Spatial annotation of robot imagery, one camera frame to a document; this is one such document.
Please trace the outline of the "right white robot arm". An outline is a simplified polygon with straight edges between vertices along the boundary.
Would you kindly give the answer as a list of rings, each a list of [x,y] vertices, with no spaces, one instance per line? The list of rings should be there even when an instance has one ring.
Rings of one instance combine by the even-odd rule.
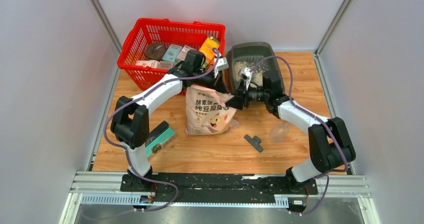
[[[243,68],[239,73],[239,86],[227,106],[242,110],[251,101],[263,101],[267,111],[295,125],[308,136],[309,158],[289,168],[285,179],[286,189],[299,193],[305,182],[344,166],[356,159],[356,151],[345,122],[339,118],[327,118],[309,111],[298,104],[282,89],[282,78],[276,70],[262,74],[262,87],[251,88],[251,71]]]

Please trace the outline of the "clear plastic scoop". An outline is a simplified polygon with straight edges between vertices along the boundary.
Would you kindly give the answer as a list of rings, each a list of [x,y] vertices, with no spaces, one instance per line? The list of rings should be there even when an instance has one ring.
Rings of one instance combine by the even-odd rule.
[[[277,124],[269,133],[268,139],[272,143],[281,142],[290,132],[290,124],[287,121],[283,121]]]

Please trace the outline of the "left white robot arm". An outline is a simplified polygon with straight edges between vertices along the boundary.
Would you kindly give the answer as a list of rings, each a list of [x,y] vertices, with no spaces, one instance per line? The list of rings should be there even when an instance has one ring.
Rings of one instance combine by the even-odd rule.
[[[115,111],[107,118],[105,126],[115,134],[119,143],[112,142],[103,131],[104,138],[111,145],[124,149],[129,172],[135,175],[133,184],[140,191],[148,191],[153,185],[152,167],[146,154],[146,141],[150,135],[149,116],[171,97],[180,94],[193,84],[205,86],[220,93],[228,93],[223,78],[219,75],[218,62],[223,59],[218,48],[212,49],[215,58],[210,69],[203,68],[205,55],[190,50],[185,60],[180,61],[147,90],[128,98],[122,96],[116,102]]]

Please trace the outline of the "black bag clip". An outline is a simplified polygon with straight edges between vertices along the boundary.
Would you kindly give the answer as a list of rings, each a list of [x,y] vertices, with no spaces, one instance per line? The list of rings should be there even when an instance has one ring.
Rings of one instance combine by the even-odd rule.
[[[246,134],[244,136],[244,139],[251,144],[259,153],[263,152],[263,148],[261,147],[260,143],[261,143],[261,139],[258,136],[249,136],[248,134]]]

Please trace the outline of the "pink cat litter bag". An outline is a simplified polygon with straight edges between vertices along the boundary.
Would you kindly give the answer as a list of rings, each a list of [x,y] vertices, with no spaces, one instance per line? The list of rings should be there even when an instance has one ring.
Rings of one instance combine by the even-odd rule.
[[[240,122],[234,119],[237,109],[226,105],[232,97],[200,85],[188,87],[185,95],[186,135],[219,135],[239,128]]]

